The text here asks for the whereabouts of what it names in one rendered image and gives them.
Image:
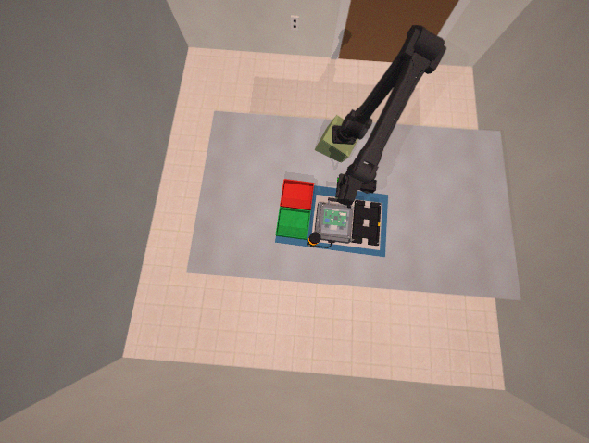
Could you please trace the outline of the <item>green bin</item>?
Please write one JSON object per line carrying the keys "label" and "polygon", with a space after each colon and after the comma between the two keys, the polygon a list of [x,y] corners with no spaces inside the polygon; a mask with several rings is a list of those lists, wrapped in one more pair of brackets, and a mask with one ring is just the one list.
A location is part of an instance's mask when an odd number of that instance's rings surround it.
{"label": "green bin", "polygon": [[307,240],[310,211],[280,207],[276,236]]}

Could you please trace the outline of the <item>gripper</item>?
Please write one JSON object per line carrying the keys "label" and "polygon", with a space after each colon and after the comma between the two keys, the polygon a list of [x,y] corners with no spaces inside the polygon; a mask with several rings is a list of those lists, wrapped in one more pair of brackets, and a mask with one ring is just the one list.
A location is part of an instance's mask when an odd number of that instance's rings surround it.
{"label": "gripper", "polygon": [[344,174],[340,173],[339,174],[339,177],[337,178],[337,188],[336,188],[336,195],[335,195],[336,198],[338,198],[341,185],[344,185],[343,184],[343,181],[342,181],[343,180],[343,177],[344,177]]}

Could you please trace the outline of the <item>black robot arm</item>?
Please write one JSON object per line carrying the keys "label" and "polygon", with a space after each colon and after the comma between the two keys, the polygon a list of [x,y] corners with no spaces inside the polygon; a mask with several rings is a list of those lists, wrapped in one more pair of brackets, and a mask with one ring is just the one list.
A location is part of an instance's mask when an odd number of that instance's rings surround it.
{"label": "black robot arm", "polygon": [[443,38],[423,26],[412,25],[400,52],[364,103],[357,110],[352,109],[341,126],[332,126],[334,144],[353,145],[355,140],[361,140],[372,124],[371,115],[395,86],[370,138],[347,167],[338,203],[351,206],[357,190],[366,194],[376,191],[374,179],[384,147],[423,73],[430,74],[439,65],[446,50],[444,44]]}

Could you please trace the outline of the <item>red bin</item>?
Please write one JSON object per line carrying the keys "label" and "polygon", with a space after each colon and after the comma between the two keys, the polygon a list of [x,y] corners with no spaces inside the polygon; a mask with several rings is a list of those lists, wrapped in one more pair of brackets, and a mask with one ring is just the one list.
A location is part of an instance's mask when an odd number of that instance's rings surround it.
{"label": "red bin", "polygon": [[280,207],[311,210],[314,183],[283,179]]}

